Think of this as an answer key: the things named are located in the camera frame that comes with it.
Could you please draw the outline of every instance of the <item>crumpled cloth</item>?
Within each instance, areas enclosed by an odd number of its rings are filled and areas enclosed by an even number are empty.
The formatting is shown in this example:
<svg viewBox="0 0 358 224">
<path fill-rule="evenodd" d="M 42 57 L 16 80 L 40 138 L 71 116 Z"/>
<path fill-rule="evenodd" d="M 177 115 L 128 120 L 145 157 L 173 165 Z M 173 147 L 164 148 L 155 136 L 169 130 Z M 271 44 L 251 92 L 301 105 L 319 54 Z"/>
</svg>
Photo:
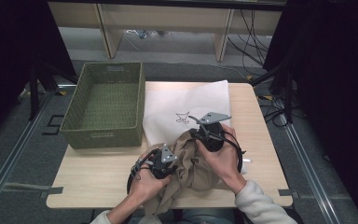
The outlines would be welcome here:
<svg viewBox="0 0 358 224">
<path fill-rule="evenodd" d="M 210 169 L 209 164 L 197 149 L 196 140 L 187 131 L 170 147 L 177 160 L 172 165 L 177 169 L 172 174 L 172 181 L 158 195 L 144 204 L 146 215 L 165 213 L 182 189 L 190 188 L 196 191 L 211 189 L 219 182 L 219 177 Z"/>
</svg>

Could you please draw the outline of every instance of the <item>wicker basket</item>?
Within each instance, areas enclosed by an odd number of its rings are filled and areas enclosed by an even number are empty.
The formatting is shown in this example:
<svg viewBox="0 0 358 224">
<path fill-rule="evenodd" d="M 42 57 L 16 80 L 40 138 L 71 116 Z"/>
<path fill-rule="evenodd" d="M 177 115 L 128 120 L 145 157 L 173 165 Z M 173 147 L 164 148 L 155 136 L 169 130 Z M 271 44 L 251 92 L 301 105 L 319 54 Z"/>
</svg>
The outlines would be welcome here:
<svg viewBox="0 0 358 224">
<path fill-rule="evenodd" d="M 61 133 L 75 149 L 138 147 L 144 110 L 141 63 L 85 63 Z"/>
</svg>

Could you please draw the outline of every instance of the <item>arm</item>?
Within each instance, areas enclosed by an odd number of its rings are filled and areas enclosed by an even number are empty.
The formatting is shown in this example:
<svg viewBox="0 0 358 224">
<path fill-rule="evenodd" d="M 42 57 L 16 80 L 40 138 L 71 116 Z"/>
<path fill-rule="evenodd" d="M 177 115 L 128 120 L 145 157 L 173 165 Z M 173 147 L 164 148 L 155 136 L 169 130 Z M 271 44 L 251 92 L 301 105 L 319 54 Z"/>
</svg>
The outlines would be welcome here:
<svg viewBox="0 0 358 224">
<path fill-rule="evenodd" d="M 124 222 L 136 209 L 157 195 L 164 186 L 170 183 L 170 175 L 164 179 L 156 179 L 150 170 L 148 170 L 147 164 L 142 165 L 142 167 L 145 169 L 141 169 L 138 172 L 138 176 L 133 178 L 127 197 L 111 211 L 102 212 L 91 224 L 117 224 Z"/>
<path fill-rule="evenodd" d="M 235 136 L 235 130 L 222 124 L 226 133 Z M 230 134 L 226 139 L 235 142 Z M 238 156 L 235 148 L 229 143 L 224 143 L 217 152 L 210 152 L 197 140 L 197 146 L 211 166 L 214 173 L 226 183 L 229 189 L 236 195 L 235 204 L 246 214 L 252 222 L 261 223 L 296 223 L 279 205 L 265 195 L 263 190 L 253 181 L 246 180 L 237 170 Z"/>
</svg>

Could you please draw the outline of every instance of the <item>table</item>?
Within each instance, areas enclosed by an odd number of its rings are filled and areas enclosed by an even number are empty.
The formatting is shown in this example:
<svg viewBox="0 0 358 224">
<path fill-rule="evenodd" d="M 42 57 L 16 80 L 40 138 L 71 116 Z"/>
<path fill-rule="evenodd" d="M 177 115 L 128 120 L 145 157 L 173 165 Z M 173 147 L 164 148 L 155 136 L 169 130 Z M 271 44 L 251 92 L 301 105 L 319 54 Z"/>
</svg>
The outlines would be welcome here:
<svg viewBox="0 0 358 224">
<path fill-rule="evenodd" d="M 202 85 L 199 82 L 146 82 L 146 90 L 182 90 Z M 275 203 L 290 206 L 292 196 L 281 196 L 288 189 L 269 131 L 263 119 L 253 87 L 229 83 L 231 125 L 246 162 L 247 179 L 255 180 Z M 50 208 L 111 208 L 126 196 L 130 169 L 147 149 L 146 139 L 140 147 L 66 149 L 61 167 L 52 185 L 63 187 L 61 194 L 50 194 Z M 196 192 L 184 189 L 172 208 L 235 207 L 234 194 L 222 183 L 213 189 Z"/>
</svg>

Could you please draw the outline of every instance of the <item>gray sleeve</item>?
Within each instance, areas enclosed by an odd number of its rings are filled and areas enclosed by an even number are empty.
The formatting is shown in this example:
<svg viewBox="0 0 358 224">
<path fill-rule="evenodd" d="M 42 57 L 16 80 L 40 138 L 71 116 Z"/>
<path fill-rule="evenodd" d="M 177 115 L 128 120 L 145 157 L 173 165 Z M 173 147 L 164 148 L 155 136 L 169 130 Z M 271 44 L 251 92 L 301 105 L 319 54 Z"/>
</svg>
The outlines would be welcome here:
<svg viewBox="0 0 358 224">
<path fill-rule="evenodd" d="M 253 180 L 248 180 L 246 186 L 237 194 L 235 204 L 254 224 L 296 223 L 281 206 L 265 195 Z"/>
<path fill-rule="evenodd" d="M 107 219 L 106 214 L 109 210 L 101 212 L 90 224 L 112 224 L 110 223 L 109 219 Z"/>
</svg>

